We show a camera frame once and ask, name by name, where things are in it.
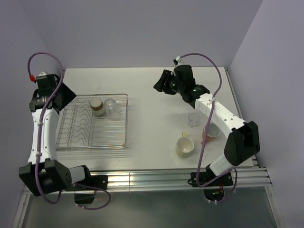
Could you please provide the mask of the brown and white paper cup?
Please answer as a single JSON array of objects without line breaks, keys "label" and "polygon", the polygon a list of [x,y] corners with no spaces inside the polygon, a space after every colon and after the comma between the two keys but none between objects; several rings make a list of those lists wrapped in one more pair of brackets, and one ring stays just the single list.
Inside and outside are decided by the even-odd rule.
[{"label": "brown and white paper cup", "polygon": [[98,97],[92,98],[89,101],[89,105],[91,107],[92,114],[94,116],[102,116],[102,115],[104,115],[104,113],[105,113],[105,107],[104,107],[103,101],[100,98],[98,98]]}]

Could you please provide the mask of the small clear glass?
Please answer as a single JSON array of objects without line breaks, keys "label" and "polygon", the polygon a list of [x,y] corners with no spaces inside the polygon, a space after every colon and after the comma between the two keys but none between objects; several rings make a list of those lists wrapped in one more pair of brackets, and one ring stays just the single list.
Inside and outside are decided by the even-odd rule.
[{"label": "small clear glass", "polygon": [[200,116],[197,113],[191,113],[188,116],[188,126],[191,128],[197,127],[200,124]]}]

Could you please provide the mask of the large clear glass tumbler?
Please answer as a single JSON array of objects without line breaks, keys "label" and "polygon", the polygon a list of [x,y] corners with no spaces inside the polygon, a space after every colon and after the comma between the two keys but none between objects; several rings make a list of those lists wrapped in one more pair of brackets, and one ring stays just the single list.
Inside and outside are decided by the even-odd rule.
[{"label": "large clear glass tumbler", "polygon": [[114,99],[106,99],[104,101],[104,106],[106,114],[109,118],[117,119],[120,116],[120,107]]}]

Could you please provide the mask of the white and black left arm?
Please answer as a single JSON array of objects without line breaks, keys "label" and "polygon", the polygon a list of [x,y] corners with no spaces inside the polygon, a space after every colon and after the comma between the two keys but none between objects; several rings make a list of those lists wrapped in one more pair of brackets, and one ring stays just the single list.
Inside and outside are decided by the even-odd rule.
[{"label": "white and black left arm", "polygon": [[85,165],[68,168],[57,159],[57,124],[60,112],[76,94],[55,74],[30,76],[38,87],[29,108],[33,119],[33,141],[26,166],[19,169],[19,177],[35,196],[68,190],[76,184],[86,190],[93,178]]}]

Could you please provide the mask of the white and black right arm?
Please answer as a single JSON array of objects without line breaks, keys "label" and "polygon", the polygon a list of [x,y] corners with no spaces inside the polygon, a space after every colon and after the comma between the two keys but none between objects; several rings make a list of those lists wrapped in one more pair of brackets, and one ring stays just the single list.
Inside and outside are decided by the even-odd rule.
[{"label": "white and black right arm", "polygon": [[196,83],[192,67],[182,64],[173,71],[164,70],[153,87],[158,92],[180,94],[183,101],[199,110],[223,132],[227,141],[223,154],[209,165],[206,181],[216,185],[222,174],[237,167],[260,151],[258,125],[235,116],[203,85]]}]

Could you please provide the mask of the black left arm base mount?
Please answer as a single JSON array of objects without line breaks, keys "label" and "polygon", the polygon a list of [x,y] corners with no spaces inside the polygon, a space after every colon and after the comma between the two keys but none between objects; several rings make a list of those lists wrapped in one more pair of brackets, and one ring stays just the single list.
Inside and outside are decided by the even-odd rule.
[{"label": "black left arm base mount", "polygon": [[74,194],[74,202],[84,209],[96,210],[109,204],[111,194],[107,191],[108,176],[93,175],[88,180],[79,181],[66,190]]}]

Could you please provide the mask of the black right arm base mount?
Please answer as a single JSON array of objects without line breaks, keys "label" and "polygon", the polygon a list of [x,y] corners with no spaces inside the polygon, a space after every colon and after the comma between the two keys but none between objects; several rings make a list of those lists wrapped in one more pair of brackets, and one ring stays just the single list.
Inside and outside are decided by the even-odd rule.
[{"label": "black right arm base mount", "polygon": [[[212,171],[204,171],[199,173],[199,184],[204,185],[207,182],[213,180],[216,176]],[[231,173],[226,173],[223,176],[220,176],[212,183],[207,185],[207,187],[216,187],[215,189],[204,190],[204,195],[208,200],[211,201],[220,201],[224,199],[225,187],[232,186],[233,190],[235,189],[235,182],[232,179]]]}]

